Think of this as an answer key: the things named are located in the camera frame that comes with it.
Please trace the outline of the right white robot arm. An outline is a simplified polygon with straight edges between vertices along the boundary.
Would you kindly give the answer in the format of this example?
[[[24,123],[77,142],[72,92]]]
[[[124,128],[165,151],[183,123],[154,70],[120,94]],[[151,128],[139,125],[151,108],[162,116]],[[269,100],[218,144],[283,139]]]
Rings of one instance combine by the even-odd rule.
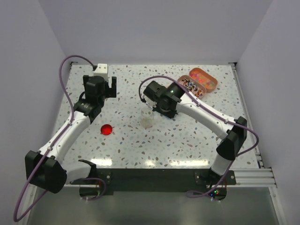
[[[209,179],[220,184],[230,163],[237,157],[247,139],[247,120],[243,117],[235,119],[222,114],[203,101],[182,89],[176,82],[169,87],[152,81],[143,91],[143,102],[153,105],[153,111],[170,119],[183,113],[210,129],[221,139],[217,146],[217,156],[210,167]]]

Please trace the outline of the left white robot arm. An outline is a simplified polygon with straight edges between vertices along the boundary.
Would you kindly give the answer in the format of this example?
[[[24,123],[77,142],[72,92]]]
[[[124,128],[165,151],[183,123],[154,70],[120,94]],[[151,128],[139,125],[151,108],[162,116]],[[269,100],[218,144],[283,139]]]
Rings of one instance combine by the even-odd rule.
[[[92,184],[97,179],[96,166],[87,160],[80,160],[69,168],[62,163],[81,133],[87,129],[101,113],[107,98],[117,96],[117,78],[112,83],[102,76],[83,76],[84,92],[72,108],[69,118],[38,151],[29,151],[25,156],[26,176],[30,184],[54,194],[65,184],[82,179]]]

